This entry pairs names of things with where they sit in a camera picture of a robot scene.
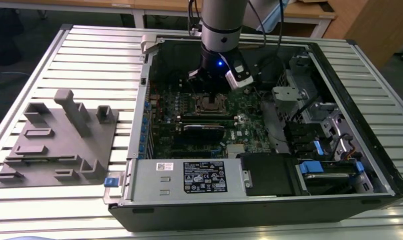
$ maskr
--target floor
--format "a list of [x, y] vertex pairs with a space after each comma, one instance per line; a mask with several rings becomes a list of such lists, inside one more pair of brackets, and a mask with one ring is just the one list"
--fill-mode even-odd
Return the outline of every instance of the floor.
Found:
[[[15, 42], [22, 51], [23, 60], [11, 66], [0, 66], [0, 72], [32, 73], [62, 24], [72, 23], [76, 25], [101, 25], [109, 27], [122, 27], [123, 24], [131, 27], [134, 24], [133, 17], [129, 15], [64, 11], [48, 11], [48, 18], [40, 20], [35, 10], [20, 10], [20, 20], [26, 27], [26, 32], [15, 37]], [[187, 19], [185, 17], [171, 16], [161, 19], [150, 16], [147, 20], [150, 28], [187, 29]], [[391, 58], [381, 72], [403, 99], [403, 62], [398, 56]], [[0, 75], [0, 121], [7, 114], [26, 81], [27, 77], [23, 75]]]

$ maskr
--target cardboard box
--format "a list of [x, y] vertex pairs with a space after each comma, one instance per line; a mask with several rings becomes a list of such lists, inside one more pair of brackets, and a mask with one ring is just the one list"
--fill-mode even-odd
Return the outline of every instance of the cardboard box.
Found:
[[314, 2], [314, 3], [315, 3], [315, 2], [319, 3], [319, 2], [325, 2], [325, 1], [327, 2], [327, 0], [299, 0], [299, 1], [303, 1], [305, 3], [310, 3], [310, 2], [311, 2], [311, 3], [313, 3], [313, 2]]

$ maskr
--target green circuit board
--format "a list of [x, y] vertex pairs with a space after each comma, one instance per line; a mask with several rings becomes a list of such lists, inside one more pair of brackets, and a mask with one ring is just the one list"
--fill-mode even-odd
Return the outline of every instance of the green circuit board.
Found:
[[[243, 90], [219, 94], [215, 102], [222, 103], [210, 109], [203, 108], [203, 104], [209, 104], [207, 97], [202, 93], [175, 92], [171, 88], [153, 91], [155, 158], [227, 158], [226, 146], [234, 144], [245, 145], [250, 153], [271, 152], [258, 94]], [[177, 143], [177, 134], [189, 125], [223, 126], [222, 141], [206, 145]]]

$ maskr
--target sticker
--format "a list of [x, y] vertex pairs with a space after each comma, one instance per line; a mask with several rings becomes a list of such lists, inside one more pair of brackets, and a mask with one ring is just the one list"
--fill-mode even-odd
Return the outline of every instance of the sticker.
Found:
[[173, 171], [174, 170], [174, 163], [173, 162], [158, 162], [157, 163], [157, 171]]
[[185, 162], [183, 190], [187, 194], [227, 192], [227, 178], [223, 162]]
[[329, 15], [319, 15], [319, 18], [322, 18], [322, 19], [334, 19], [335, 18], [335, 16], [329, 16]]
[[113, 4], [113, 6], [118, 6], [118, 7], [123, 7], [123, 8], [129, 8], [129, 7], [131, 7], [131, 5], [130, 4]]

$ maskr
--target motherboard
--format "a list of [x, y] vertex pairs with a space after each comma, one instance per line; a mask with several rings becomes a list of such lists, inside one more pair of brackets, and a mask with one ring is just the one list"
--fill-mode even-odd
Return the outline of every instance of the motherboard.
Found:
[[259, 95], [253, 89], [210, 95], [151, 88], [155, 159], [235, 158], [271, 152]]

